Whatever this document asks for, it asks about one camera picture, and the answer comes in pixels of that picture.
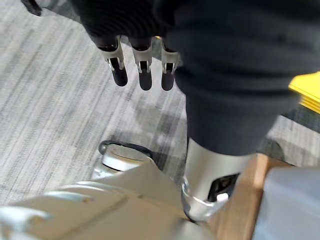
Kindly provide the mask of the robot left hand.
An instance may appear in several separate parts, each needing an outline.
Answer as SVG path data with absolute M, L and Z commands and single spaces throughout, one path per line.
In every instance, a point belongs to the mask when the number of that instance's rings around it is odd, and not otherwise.
M 185 214 L 208 219 L 280 114 L 300 100 L 295 76 L 320 69 L 317 0 L 74 0 L 102 50 L 113 36 L 160 36 L 180 55 L 186 97 Z

